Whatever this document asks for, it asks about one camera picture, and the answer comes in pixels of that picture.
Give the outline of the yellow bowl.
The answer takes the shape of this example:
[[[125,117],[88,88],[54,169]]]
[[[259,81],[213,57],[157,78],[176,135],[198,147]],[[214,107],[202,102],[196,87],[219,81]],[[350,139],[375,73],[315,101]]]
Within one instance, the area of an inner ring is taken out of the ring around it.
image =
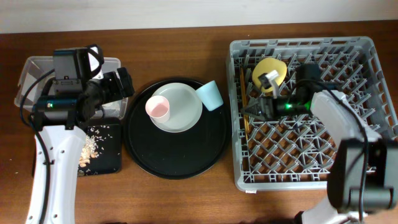
[[[256,85],[256,87],[260,89],[263,93],[271,92],[273,90],[273,87],[262,87],[259,76],[263,73],[269,73],[273,70],[276,70],[279,74],[275,81],[280,86],[287,74],[287,65],[285,64],[285,62],[277,60],[275,58],[265,58],[261,60],[254,68],[254,71],[252,73],[252,81]]]

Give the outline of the blue plastic cup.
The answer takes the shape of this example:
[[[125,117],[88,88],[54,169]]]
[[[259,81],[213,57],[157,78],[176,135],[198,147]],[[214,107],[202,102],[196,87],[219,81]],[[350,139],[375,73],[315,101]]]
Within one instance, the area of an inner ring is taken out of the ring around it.
[[[199,87],[195,92],[208,111],[214,111],[223,105],[221,93],[214,80]]]

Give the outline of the food scraps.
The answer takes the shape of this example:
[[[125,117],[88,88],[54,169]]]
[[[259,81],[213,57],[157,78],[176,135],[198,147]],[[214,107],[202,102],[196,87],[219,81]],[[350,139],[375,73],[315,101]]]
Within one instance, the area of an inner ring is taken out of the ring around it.
[[[105,141],[113,138],[110,134],[106,133],[106,131],[110,130],[110,125],[106,124],[88,127],[85,144],[81,150],[79,159],[80,168],[87,167],[93,159],[97,159],[102,155]]]

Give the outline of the grey round plate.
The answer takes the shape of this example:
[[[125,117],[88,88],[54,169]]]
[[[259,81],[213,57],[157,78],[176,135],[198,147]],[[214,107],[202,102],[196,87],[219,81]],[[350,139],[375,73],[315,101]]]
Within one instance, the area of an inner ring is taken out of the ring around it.
[[[152,96],[164,96],[170,104],[170,118],[164,123],[152,122],[161,130],[180,133],[192,128],[200,119],[203,105],[196,91],[183,83],[168,83],[158,88]]]

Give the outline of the pink plastic cup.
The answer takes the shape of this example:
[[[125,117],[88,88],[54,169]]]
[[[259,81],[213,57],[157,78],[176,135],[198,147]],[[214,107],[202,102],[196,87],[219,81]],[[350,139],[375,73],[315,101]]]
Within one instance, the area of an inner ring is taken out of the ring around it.
[[[170,103],[164,96],[152,96],[146,101],[146,113],[157,123],[165,123],[170,118]]]

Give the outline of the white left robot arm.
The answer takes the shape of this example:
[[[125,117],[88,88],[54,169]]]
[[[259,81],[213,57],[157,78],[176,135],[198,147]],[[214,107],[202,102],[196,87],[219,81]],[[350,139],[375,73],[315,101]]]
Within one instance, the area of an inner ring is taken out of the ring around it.
[[[35,167],[27,223],[74,223],[78,163],[86,129],[103,104],[134,94],[127,69],[90,76],[82,90],[50,94],[60,80],[51,78],[23,122],[35,134]]]

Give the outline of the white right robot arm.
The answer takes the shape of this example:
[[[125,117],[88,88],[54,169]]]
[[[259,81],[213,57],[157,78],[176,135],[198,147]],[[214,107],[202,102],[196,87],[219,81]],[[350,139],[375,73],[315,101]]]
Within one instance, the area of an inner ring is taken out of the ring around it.
[[[397,142],[372,130],[350,107],[336,85],[320,80],[314,64],[303,64],[292,93],[279,95],[277,70],[251,78],[258,89],[271,89],[242,113],[262,121],[311,114],[326,127],[338,147],[327,180],[327,196],[296,214],[295,223],[364,223],[369,213],[397,206]]]

